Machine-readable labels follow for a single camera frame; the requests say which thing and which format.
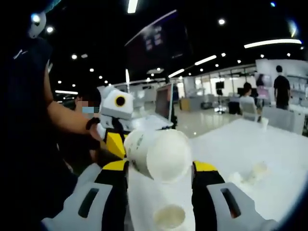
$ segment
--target black ceiling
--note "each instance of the black ceiling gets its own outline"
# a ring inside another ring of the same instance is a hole
[[[181,75],[192,75],[220,68],[251,64],[260,55],[266,58],[304,59],[304,50],[298,44],[268,45],[244,49],[247,43],[287,39],[291,37],[288,20],[294,20],[298,33],[294,38],[308,38],[307,20],[303,6],[295,1],[236,1],[236,0],[139,0],[135,14],[127,14],[128,0],[62,0],[47,14],[47,26],[53,26],[51,34],[43,33],[54,47],[50,73],[54,90],[76,90],[79,86],[100,86],[107,80],[115,84],[125,81],[127,60],[124,44],[160,16],[177,9],[187,28],[192,54],[168,65],[173,72],[192,66],[196,61],[217,55],[218,58],[193,66]],[[220,26],[218,20],[226,24]],[[78,58],[72,60],[72,54]],[[164,77],[163,72],[155,77]],[[130,80],[146,79],[145,72],[134,72]]]

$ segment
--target wristband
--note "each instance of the wristband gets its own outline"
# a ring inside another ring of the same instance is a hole
[[[86,124],[86,130],[90,130],[91,126],[93,124],[99,124],[100,123],[100,119],[97,117],[93,117],[92,119],[90,119],[87,124]]]

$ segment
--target white robot head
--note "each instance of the white robot head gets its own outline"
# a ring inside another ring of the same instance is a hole
[[[31,14],[31,26],[28,30],[28,36],[31,39],[35,39],[43,31],[46,25],[45,12]]]
[[[131,94],[122,92],[113,86],[108,86],[101,90],[101,95],[100,114],[119,119],[131,119],[134,110],[134,97]]]

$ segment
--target white cup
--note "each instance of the white cup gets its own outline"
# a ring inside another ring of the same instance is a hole
[[[188,231],[184,226],[185,211],[178,205],[167,205],[154,213],[154,224],[160,231]]]
[[[124,141],[130,163],[161,183],[180,180],[192,166],[188,138],[177,130],[134,130]]]
[[[269,124],[269,119],[262,117],[261,118],[261,125],[262,125],[262,129],[266,130]]]

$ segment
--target robot eye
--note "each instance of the robot eye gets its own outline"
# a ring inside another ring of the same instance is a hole
[[[119,96],[116,98],[115,102],[118,107],[122,107],[125,104],[125,98],[123,96]]]

